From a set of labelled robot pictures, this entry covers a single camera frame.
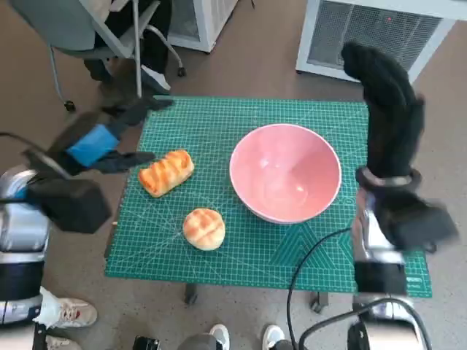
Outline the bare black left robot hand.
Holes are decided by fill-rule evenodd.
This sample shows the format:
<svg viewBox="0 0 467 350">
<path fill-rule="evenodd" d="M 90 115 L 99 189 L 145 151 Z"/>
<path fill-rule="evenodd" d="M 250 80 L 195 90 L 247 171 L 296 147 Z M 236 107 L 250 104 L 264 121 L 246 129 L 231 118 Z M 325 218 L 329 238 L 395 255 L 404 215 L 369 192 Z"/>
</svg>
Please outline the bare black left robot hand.
<svg viewBox="0 0 467 350">
<path fill-rule="evenodd" d="M 47 155 L 68 174 L 97 170 L 103 174 L 125 172 L 154 161 L 152 152 L 120 153 L 117 146 L 128 128 L 173 104 L 171 99 L 140 98 L 128 106 L 104 106 L 99 112 L 86 112 L 61 133 Z"/>
</svg>

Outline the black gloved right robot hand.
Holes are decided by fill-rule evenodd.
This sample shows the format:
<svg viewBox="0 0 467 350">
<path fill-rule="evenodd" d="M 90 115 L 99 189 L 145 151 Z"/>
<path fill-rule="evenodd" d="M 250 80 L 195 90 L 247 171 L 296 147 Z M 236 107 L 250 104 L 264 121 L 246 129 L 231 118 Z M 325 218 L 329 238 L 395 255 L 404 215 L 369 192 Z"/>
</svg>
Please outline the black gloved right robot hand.
<svg viewBox="0 0 467 350">
<path fill-rule="evenodd" d="M 368 107 L 366 167 L 376 177 L 408 176 L 425 125 L 425 101 L 406 70 L 376 48 L 347 42 L 344 72 L 363 86 Z"/>
</svg>

